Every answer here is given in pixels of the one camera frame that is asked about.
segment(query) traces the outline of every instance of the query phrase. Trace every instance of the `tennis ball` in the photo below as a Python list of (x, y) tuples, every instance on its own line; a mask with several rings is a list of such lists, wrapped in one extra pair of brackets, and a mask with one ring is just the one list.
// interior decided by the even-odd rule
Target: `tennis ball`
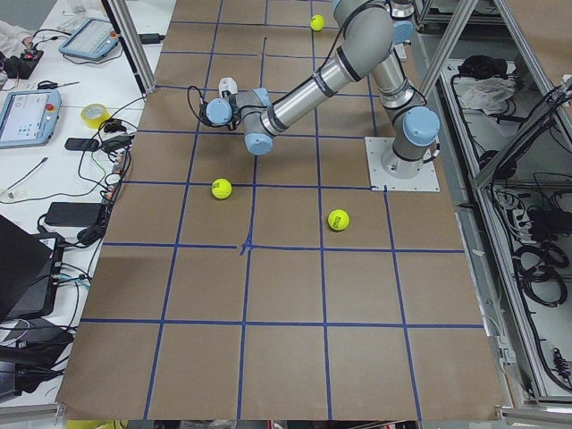
[(216, 199), (226, 199), (232, 193), (232, 185), (226, 179), (217, 179), (211, 185), (211, 192)]
[(310, 28), (313, 31), (321, 31), (325, 25), (325, 19), (322, 15), (314, 15), (310, 20)]
[(349, 214), (340, 208), (336, 208), (328, 215), (328, 224), (334, 231), (343, 231), (349, 226)]

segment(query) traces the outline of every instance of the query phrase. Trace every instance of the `yellow tape roll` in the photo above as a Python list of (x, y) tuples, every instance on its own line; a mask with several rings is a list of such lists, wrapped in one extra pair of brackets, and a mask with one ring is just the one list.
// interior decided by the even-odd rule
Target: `yellow tape roll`
[(99, 128), (101, 122), (107, 121), (109, 118), (111, 118), (111, 115), (104, 105), (86, 105), (81, 110), (81, 119), (85, 121), (89, 128), (93, 128), (94, 130)]

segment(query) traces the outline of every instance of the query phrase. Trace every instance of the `robotic arm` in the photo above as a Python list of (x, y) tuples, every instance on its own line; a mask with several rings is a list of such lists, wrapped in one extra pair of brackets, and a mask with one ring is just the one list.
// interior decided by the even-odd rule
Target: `robotic arm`
[(395, 12), (406, 11), (406, 4), (410, 6), (408, 0), (334, 0), (334, 18), (345, 40), (312, 76), (275, 103), (264, 88), (246, 93), (223, 88), (221, 97), (202, 109), (203, 117), (214, 126), (242, 122), (248, 151), (262, 156), (272, 150), (273, 137), (349, 83), (371, 74), (397, 134), (391, 151), (383, 156), (384, 168), (402, 179), (414, 177), (440, 122), (422, 106), (425, 98), (411, 85), (394, 53), (394, 39), (405, 40), (412, 30), (408, 21), (398, 21), (394, 29), (391, 19)]

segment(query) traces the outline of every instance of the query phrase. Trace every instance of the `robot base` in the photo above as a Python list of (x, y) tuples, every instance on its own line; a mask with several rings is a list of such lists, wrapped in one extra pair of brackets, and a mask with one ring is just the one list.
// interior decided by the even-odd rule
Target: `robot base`
[(383, 156), (391, 151), (393, 139), (366, 137), (369, 181), (373, 190), (405, 190), (412, 192), (439, 192), (439, 181), (433, 163), (421, 164), (421, 170), (412, 179), (400, 179), (385, 171)]

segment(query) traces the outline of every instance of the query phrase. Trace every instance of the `white table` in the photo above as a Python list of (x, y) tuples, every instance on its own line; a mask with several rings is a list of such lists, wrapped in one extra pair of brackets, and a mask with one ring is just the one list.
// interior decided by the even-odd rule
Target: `white table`
[[(167, 31), (172, 9), (176, 0), (133, 0), (128, 2), (131, 16), (135, 26), (140, 33), (165, 34)], [(54, 9), (47, 16), (43, 29), (55, 29), (61, 23), (70, 19), (64, 14), (69, 11), (65, 0), (58, 0)], [(89, 15), (101, 16), (100, 11), (91, 11)], [(80, 118), (81, 109), (91, 103), (101, 103), (106, 105), (113, 113), (117, 108), (126, 105), (131, 100), (141, 97), (139, 88), (130, 70), (125, 54), (122, 57), (102, 64), (82, 64), (77, 65), (69, 62), (57, 51), (61, 40), (48, 41), (40, 45), (45, 54), (33, 72), (30, 80), (21, 80), (15, 90), (35, 89), (36, 84), (41, 80), (52, 80), (59, 83), (79, 80), (80, 84), (60, 88), (62, 94), (62, 108), (55, 132), (50, 141), (43, 147), (26, 147), (18, 149), (2, 149), (0, 151), (0, 189), (5, 189), (21, 178), (26, 172), (31, 170), (43, 157), (48, 160), (42, 164), (30, 177), (24, 181), (13, 192), (19, 198), (37, 198), (47, 196), (56, 192), (70, 194), (80, 194), (87, 192), (93, 187), (88, 181), (83, 181), (77, 174), (80, 161), (80, 152), (70, 152), (64, 148), (65, 140), (69, 137), (88, 138), (94, 133)], [(162, 45), (144, 46), (147, 59), (152, 70), (155, 69)], [(110, 54), (119, 54), (120, 48), (115, 48)], [(6, 84), (6, 88), (11, 88), (13, 80)], [(6, 93), (0, 93), (0, 105), (5, 101)], [(131, 105), (120, 113), (120, 117), (135, 125), (139, 119), (144, 106), (143, 101)], [(97, 153), (96, 159), (109, 172), (111, 163), (103, 153)], [(101, 170), (86, 154), (83, 162), (82, 173), (89, 178), (98, 181), (102, 177)], [(10, 206), (0, 205), (0, 215), (10, 219), (23, 230), (29, 233), (36, 233), (37, 219), (46, 212), (53, 201), (75, 201), (75, 202), (99, 202), (101, 197), (99, 190), (94, 189), (89, 195), (81, 198), (56, 197), (42, 201), (22, 202)], [(74, 240), (80, 228), (58, 228), (57, 231), (66, 239)], [(63, 260), (66, 263), (76, 265), (82, 269), (87, 269), (97, 245), (87, 249), (68, 249), (64, 252)], [(97, 255), (91, 271), (97, 263)], [(71, 275), (77, 274), (74, 271), (63, 271)], [(55, 299), (54, 312), (46, 319), (54, 324), (77, 325), (81, 312), (85, 304), (88, 290), (80, 287), (80, 303), (74, 320), (71, 320), (77, 298), (77, 290), (73, 286), (63, 286), (58, 289)], [(0, 332), (0, 341), (5, 333)], [(67, 356), (71, 349), (68, 346), (62, 356)], [(65, 364), (61, 364), (56, 369), (61, 369)], [(0, 414), (3, 410), (17, 410), (28, 406), (50, 406), (55, 404), (55, 396), (59, 389), (62, 377), (55, 378), (49, 382), (41, 383), (33, 393), (23, 393), (20, 397), (8, 400), (0, 404)]]

